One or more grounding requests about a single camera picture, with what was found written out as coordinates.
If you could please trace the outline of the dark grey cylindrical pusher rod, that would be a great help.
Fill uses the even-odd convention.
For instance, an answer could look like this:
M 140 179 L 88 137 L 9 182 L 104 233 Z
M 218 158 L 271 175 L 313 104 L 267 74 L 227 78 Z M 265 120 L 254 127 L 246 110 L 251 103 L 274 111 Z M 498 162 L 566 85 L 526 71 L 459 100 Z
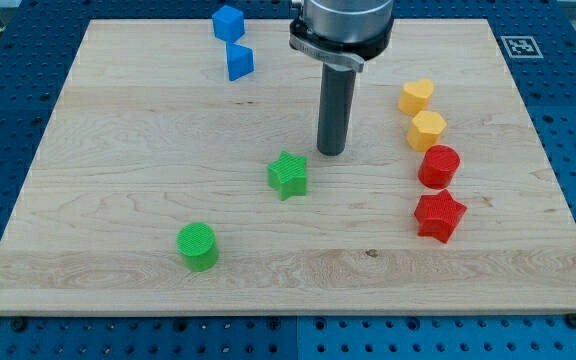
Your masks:
M 326 156 L 341 154 L 346 146 L 356 72 L 324 63 L 320 89 L 317 149 Z

